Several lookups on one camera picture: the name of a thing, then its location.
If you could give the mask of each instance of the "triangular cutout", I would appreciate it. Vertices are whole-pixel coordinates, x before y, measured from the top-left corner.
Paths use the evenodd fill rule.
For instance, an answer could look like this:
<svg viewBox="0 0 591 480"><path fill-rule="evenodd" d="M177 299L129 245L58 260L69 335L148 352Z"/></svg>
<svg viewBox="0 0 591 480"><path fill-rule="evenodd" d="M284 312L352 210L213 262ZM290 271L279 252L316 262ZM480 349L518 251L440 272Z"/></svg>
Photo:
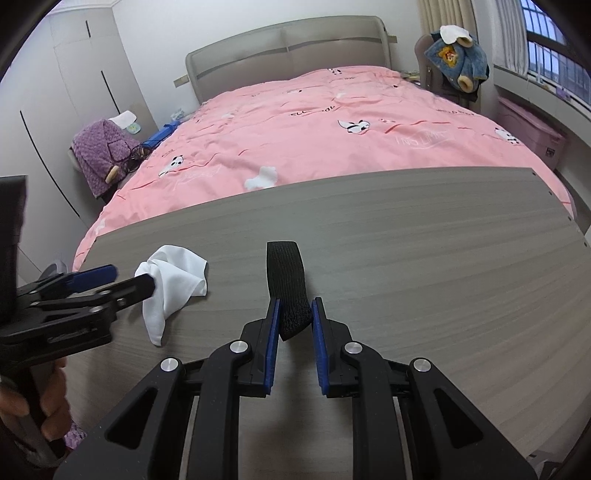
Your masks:
<svg viewBox="0 0 591 480"><path fill-rule="evenodd" d="M454 448L460 449L484 438L480 429L447 393L441 388L437 388L434 393L445 422L447 434Z"/></svg>
<svg viewBox="0 0 591 480"><path fill-rule="evenodd" d="M158 390L156 388L148 388L109 429L105 435L107 441L117 443L131 450L139 447L157 395Z"/></svg>

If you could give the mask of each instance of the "bed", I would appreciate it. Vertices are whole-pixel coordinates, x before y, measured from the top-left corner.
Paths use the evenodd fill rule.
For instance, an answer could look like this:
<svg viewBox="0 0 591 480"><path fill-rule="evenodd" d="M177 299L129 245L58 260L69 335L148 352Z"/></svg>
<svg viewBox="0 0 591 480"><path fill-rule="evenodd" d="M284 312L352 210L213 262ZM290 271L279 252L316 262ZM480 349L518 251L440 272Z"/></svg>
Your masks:
<svg viewBox="0 0 591 480"><path fill-rule="evenodd" d="M74 269L98 236L131 223L257 189L375 171L529 167L572 214L564 185L517 139L391 70L391 38L377 17L312 18L189 53L201 107L105 206Z"/></svg>

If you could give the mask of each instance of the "pink blanket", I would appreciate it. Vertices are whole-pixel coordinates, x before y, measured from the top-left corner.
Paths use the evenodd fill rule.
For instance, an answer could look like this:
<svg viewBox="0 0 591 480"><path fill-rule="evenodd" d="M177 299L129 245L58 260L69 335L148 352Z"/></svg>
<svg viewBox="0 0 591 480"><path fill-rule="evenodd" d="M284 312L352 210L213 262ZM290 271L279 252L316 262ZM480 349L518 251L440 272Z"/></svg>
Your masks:
<svg viewBox="0 0 591 480"><path fill-rule="evenodd" d="M381 67L319 70L205 103L114 196L78 247L163 213L251 190L427 167L530 167L572 212L566 188L488 118Z"/></svg>

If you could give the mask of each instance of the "curtain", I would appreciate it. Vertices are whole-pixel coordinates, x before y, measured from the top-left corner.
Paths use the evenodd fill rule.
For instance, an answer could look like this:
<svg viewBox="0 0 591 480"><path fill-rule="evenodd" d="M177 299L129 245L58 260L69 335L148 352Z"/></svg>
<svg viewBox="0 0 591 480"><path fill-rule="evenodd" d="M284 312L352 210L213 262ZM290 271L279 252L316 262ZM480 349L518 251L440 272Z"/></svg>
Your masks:
<svg viewBox="0 0 591 480"><path fill-rule="evenodd" d="M472 0L418 0L418 6L423 34L439 31L442 25L457 25L478 37Z"/></svg>
<svg viewBox="0 0 591 480"><path fill-rule="evenodd" d="M525 76L529 70L530 53L521 3L519 0L495 0L493 4L497 10L492 18L494 63Z"/></svg>

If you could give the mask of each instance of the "table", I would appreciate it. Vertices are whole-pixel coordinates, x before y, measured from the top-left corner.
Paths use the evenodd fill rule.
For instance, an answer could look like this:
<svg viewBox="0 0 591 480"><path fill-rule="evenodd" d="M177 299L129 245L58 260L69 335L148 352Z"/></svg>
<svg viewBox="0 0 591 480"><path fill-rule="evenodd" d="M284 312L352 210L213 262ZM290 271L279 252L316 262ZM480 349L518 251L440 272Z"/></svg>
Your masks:
<svg viewBox="0 0 591 480"><path fill-rule="evenodd" d="M120 279L164 244L207 259L209 291L172 315L163 347L141 306L110 345L70 358L87 429L167 356L192 361L265 316L267 241L299 244L310 298L384 358L431 359L518 448L570 449L591 415L591 254L529 169L430 168L317 180L220 199L97 239L83 268ZM350 401L317 385L310 329L280 342L266 399L241 401L242 478L342 479Z"/></svg>

